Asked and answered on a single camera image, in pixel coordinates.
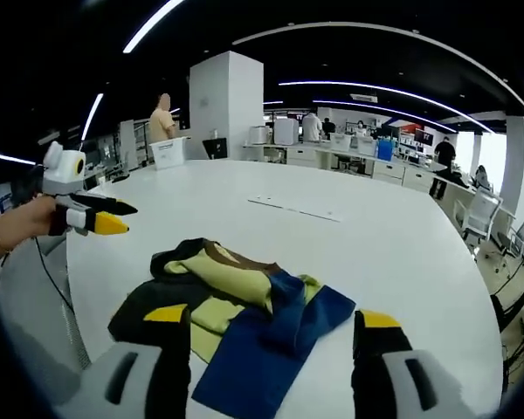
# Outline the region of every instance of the blue container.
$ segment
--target blue container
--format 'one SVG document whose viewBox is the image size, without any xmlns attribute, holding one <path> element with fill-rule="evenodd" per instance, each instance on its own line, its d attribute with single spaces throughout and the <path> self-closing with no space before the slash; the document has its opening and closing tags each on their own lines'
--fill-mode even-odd
<svg viewBox="0 0 524 419">
<path fill-rule="evenodd" d="M 392 160 L 392 153 L 394 152 L 394 142 L 388 140 L 379 140 L 377 149 L 377 157 L 379 159 L 385 161 Z"/>
</svg>

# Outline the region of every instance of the man in black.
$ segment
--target man in black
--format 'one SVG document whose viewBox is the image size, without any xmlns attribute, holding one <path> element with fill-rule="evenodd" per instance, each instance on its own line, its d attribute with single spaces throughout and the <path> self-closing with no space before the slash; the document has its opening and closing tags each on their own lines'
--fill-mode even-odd
<svg viewBox="0 0 524 419">
<path fill-rule="evenodd" d="M 449 175 L 451 173 L 452 161 L 456 158 L 456 150 L 449 142 L 448 137 L 445 137 L 443 142 L 439 142 L 439 144 L 435 147 L 435 154 L 438 156 L 437 161 L 440 164 L 446 166 L 446 169 L 443 170 L 443 173 Z M 437 199 L 440 200 L 443 199 L 443 196 L 445 196 L 446 182 L 435 179 L 433 181 L 433 186 L 431 186 L 431 190 L 429 190 L 429 195 L 435 197 L 435 191 L 437 190 L 439 183 L 440 188 L 438 188 Z"/>
<path fill-rule="evenodd" d="M 330 122 L 329 118 L 324 118 L 324 123 L 322 124 L 322 131 L 326 135 L 326 138 L 330 140 L 330 133 L 335 133 L 335 124 Z"/>
</svg>

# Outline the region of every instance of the hand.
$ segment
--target hand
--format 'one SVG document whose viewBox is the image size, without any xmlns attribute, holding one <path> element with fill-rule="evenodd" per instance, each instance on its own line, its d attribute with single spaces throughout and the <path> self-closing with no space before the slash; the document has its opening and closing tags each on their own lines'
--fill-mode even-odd
<svg viewBox="0 0 524 419">
<path fill-rule="evenodd" d="M 51 229 L 56 202 L 40 196 L 0 216 L 0 258 L 25 239 L 43 236 Z"/>
</svg>

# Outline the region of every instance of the ceiling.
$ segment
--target ceiling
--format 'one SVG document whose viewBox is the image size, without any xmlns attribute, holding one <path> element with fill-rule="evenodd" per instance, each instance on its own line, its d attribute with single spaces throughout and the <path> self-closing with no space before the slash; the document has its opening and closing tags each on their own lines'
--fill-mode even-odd
<svg viewBox="0 0 524 419">
<path fill-rule="evenodd" d="M 495 9 L 473 0 L 330 0 L 319 6 L 300 0 L 186 0 L 130 54 L 122 54 L 124 46 L 164 0 L 0 2 L 0 17 L 8 18 L 0 25 L 0 152 L 40 160 L 45 150 L 37 140 L 54 130 L 83 127 L 97 93 L 105 97 L 88 137 L 114 130 L 121 120 L 147 118 L 162 92 L 170 93 L 174 107 L 186 115 L 189 68 L 230 49 L 265 64 L 265 99 L 284 100 L 286 106 L 376 93 L 379 106 L 432 120 L 454 116 L 420 100 L 372 89 L 278 86 L 283 81 L 338 80 L 405 90 L 464 113 L 524 115 L 524 107 L 475 66 L 398 34 L 318 28 L 232 45 L 288 24 L 352 21 L 417 30 L 507 79 L 524 99 L 522 2 Z M 504 129 L 504 123 L 493 124 Z"/>
</svg>

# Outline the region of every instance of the window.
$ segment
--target window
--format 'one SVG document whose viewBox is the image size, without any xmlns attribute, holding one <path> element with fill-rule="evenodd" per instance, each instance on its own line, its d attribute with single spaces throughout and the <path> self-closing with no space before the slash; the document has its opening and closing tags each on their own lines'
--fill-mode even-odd
<svg viewBox="0 0 524 419">
<path fill-rule="evenodd" d="M 458 133 L 456 140 L 456 159 L 454 162 L 467 174 L 469 174 L 472 169 L 473 142 L 474 133 Z"/>
<path fill-rule="evenodd" d="M 500 193 L 507 164 L 507 136 L 484 133 L 481 138 L 479 165 L 486 168 L 487 179 L 496 194 Z"/>
</svg>

